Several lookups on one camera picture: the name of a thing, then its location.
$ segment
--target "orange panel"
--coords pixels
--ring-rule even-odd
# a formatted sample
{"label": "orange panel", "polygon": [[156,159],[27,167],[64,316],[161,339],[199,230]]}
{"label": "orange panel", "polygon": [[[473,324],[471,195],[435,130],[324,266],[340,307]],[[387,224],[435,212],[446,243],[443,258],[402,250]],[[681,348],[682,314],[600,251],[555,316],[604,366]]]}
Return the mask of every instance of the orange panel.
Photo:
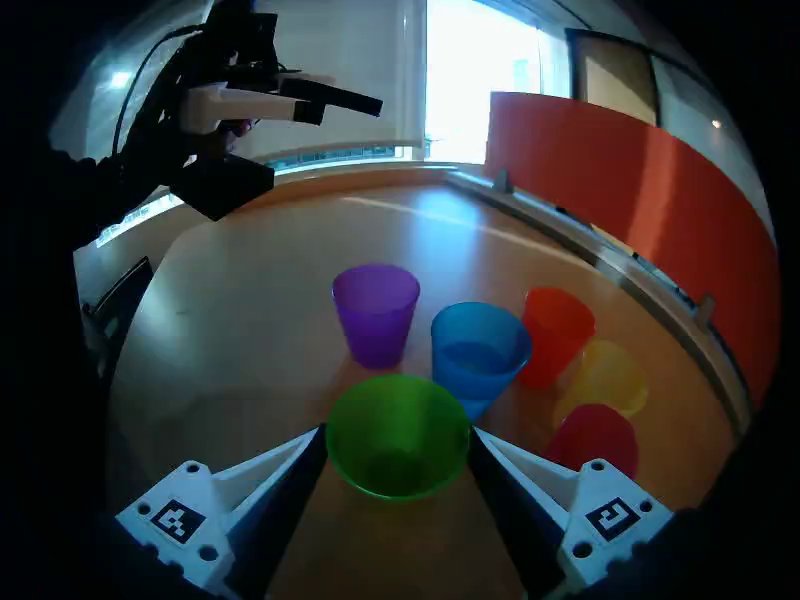
{"label": "orange panel", "polygon": [[592,104],[492,93],[486,173],[597,225],[657,265],[713,323],[760,405],[780,342],[778,259],[761,220],[710,161],[662,129]]}

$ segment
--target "black cable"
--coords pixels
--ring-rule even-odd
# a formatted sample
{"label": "black cable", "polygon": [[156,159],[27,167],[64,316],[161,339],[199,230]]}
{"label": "black cable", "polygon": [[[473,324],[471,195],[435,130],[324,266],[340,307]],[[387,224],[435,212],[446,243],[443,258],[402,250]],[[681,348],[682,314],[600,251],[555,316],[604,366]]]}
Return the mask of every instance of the black cable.
{"label": "black cable", "polygon": [[131,96],[133,95],[133,88],[136,86],[136,82],[139,81],[139,77],[144,71],[144,66],[147,64],[147,61],[150,60],[150,57],[153,56],[153,53],[156,49],[166,42],[167,40],[174,39],[176,37],[181,37],[183,35],[189,35],[190,33],[194,33],[195,31],[200,31],[203,29],[202,25],[187,25],[186,27],[179,27],[175,31],[171,31],[163,38],[156,42],[155,46],[150,49],[150,52],[147,53],[147,56],[144,57],[142,64],[139,65],[139,70],[136,71],[136,75],[131,82],[131,86],[128,88],[128,93],[125,94],[125,100],[122,101],[122,108],[119,111],[119,118],[117,118],[117,126],[114,128],[114,143],[111,146],[111,156],[117,155],[117,146],[119,145],[119,134],[122,130],[122,118],[125,116],[125,110],[128,108],[128,102],[130,102]]}

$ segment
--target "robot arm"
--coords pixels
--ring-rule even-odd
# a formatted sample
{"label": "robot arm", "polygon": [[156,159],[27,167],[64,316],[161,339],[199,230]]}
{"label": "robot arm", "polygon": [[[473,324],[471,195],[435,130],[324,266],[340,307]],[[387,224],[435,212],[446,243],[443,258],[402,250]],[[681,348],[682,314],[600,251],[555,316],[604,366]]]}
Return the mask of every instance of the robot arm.
{"label": "robot arm", "polygon": [[[334,87],[333,77],[284,67],[273,41],[277,20],[278,15],[253,12],[252,0],[221,0],[204,24],[165,36],[162,42],[177,35],[191,37],[150,88],[131,126],[123,159],[126,154],[147,157],[157,149],[174,158],[170,165],[185,165],[198,136],[213,135],[227,120],[320,125],[329,104],[380,115],[381,100]],[[115,132],[115,156],[121,122],[122,114]],[[150,165],[152,169],[157,166],[158,161]],[[159,183],[169,185],[187,204],[217,220],[272,189],[273,175],[269,167],[226,154],[171,167]]]}
{"label": "robot arm", "polygon": [[[324,428],[215,474],[187,461],[117,521],[209,594],[263,598],[327,459]],[[604,460],[576,472],[473,428],[469,465],[530,598],[602,580],[672,517]]]}

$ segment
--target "orange cup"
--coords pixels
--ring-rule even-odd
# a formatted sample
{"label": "orange cup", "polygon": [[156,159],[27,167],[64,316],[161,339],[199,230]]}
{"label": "orange cup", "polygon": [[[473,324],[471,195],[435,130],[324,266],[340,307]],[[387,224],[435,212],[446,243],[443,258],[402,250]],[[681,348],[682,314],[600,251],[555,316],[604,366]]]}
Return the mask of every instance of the orange cup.
{"label": "orange cup", "polygon": [[594,315],[575,296],[558,288],[533,288],[525,298],[522,323],[533,355],[519,380],[535,389],[553,385],[594,336]]}

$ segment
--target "plastic cup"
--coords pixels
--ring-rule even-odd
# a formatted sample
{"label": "plastic cup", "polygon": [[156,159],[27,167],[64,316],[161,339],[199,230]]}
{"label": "plastic cup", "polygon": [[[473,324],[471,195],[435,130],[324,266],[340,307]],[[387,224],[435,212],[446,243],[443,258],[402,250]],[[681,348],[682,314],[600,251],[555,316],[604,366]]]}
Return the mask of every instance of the plastic cup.
{"label": "plastic cup", "polygon": [[522,322],[536,347],[536,355],[520,373],[520,381],[540,390],[553,385],[594,336],[592,311],[558,288],[530,290]]}
{"label": "plastic cup", "polygon": [[605,404],[630,417],[644,407],[647,393],[644,371],[627,350],[614,342],[592,340],[569,388],[556,403],[553,425],[557,427],[582,404]]}
{"label": "plastic cup", "polygon": [[356,362],[368,369],[397,365],[419,298],[417,279],[394,265],[362,265],[340,273],[332,293]]}
{"label": "plastic cup", "polygon": [[470,423],[444,388],[410,375],[374,377],[333,407],[325,439],[339,474],[387,500],[428,496],[463,469]]}
{"label": "plastic cup", "polygon": [[464,302],[433,320],[433,380],[480,417],[531,357],[522,323],[503,308]]}
{"label": "plastic cup", "polygon": [[585,404],[564,419],[543,456],[575,471],[590,460],[602,458],[634,479],[639,446],[625,417],[603,404]]}

